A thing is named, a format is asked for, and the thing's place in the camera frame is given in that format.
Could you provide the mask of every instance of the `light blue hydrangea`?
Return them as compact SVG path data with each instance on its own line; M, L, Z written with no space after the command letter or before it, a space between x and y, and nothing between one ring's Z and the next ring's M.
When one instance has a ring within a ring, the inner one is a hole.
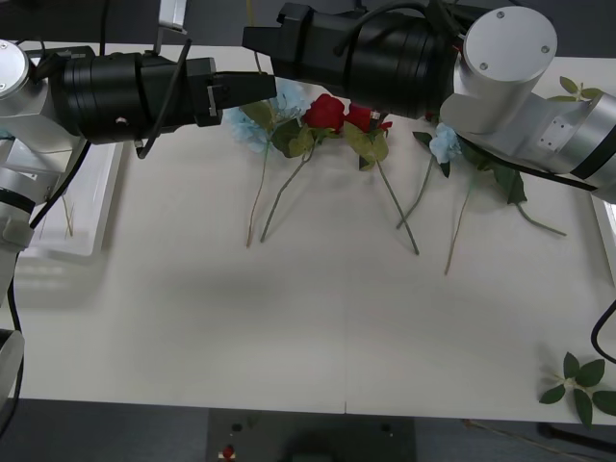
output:
M276 88L278 95L270 100L276 112L276 123L301 117L310 108L310 103L306 100L306 94L300 84L291 80L276 79ZM268 134L240 111L240 108L226 110L222 120L231 127L234 140L246 143L251 151L265 151Z
M456 156L462 154L458 136L451 127L439 123L436 127L436 137L430 142L430 151L439 164L451 162Z

